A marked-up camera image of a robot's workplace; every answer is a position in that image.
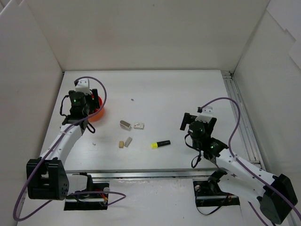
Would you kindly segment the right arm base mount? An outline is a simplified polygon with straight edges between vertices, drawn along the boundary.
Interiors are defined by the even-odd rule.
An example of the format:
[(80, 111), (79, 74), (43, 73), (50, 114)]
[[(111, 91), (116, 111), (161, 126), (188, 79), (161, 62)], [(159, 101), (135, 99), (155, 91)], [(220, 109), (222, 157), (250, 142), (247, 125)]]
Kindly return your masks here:
[[(210, 216), (222, 207), (239, 206), (239, 198), (231, 193), (223, 192), (218, 183), (227, 175), (224, 170), (216, 170), (207, 180), (193, 181), (195, 205), (197, 211), (203, 216)], [(209, 213), (203, 213), (200, 208), (216, 207)]]

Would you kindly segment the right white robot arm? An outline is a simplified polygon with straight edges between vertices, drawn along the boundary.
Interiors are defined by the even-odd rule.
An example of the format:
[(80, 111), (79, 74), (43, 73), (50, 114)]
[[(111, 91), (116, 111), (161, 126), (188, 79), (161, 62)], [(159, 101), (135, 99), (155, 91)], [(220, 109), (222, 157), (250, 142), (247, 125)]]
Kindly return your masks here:
[(290, 179), (281, 174), (276, 176), (266, 172), (231, 150), (230, 145), (211, 136), (217, 119), (194, 116), (185, 113), (180, 129), (189, 128), (191, 148), (217, 166), (232, 172), (251, 186), (251, 193), (239, 186), (237, 196), (244, 196), (250, 202), (258, 202), (262, 214), (274, 224), (282, 224), (298, 203)]

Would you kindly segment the yellow capped black marker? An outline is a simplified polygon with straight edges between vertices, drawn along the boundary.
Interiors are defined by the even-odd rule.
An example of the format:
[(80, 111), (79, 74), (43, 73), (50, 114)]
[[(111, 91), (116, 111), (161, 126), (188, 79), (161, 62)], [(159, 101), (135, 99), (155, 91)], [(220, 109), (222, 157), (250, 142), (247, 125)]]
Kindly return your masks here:
[(152, 147), (152, 149), (157, 149), (157, 148), (164, 147), (167, 145), (171, 145), (170, 140), (158, 141), (158, 142), (152, 143), (151, 147)]

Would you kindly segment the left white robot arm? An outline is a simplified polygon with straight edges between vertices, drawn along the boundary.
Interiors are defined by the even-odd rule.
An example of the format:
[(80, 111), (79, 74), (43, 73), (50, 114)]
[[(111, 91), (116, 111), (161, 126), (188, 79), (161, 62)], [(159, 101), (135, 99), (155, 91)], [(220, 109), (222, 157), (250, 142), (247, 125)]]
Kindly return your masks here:
[(90, 175), (78, 173), (67, 176), (64, 164), (84, 132), (96, 132), (88, 116), (99, 113), (103, 104), (96, 89), (88, 89), (86, 93), (70, 90), (67, 97), (71, 101), (70, 113), (65, 116), (57, 138), (39, 158), (27, 162), (27, 190), (30, 199), (64, 200), (68, 195), (76, 193), (87, 198), (94, 192)]

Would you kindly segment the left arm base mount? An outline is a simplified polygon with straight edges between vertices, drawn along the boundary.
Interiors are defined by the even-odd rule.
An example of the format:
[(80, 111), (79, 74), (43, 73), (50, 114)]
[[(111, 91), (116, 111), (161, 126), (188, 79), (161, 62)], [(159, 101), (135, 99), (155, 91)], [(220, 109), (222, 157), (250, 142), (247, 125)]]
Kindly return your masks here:
[(109, 194), (77, 194), (68, 195), (64, 203), (64, 211), (107, 210)]

